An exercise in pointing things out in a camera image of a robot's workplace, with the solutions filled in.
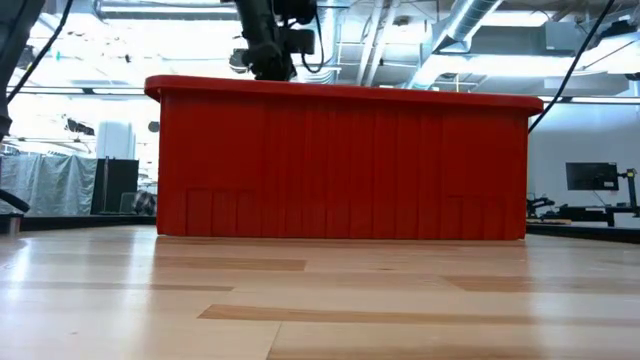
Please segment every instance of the red plastic crate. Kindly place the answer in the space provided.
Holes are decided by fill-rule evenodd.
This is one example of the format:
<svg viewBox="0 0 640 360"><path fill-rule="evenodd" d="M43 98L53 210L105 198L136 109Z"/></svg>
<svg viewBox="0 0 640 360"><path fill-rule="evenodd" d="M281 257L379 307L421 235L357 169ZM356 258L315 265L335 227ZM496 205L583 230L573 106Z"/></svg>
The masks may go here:
<svg viewBox="0 0 640 360"><path fill-rule="evenodd" d="M537 98L180 76L146 93L160 234L524 237Z"/></svg>

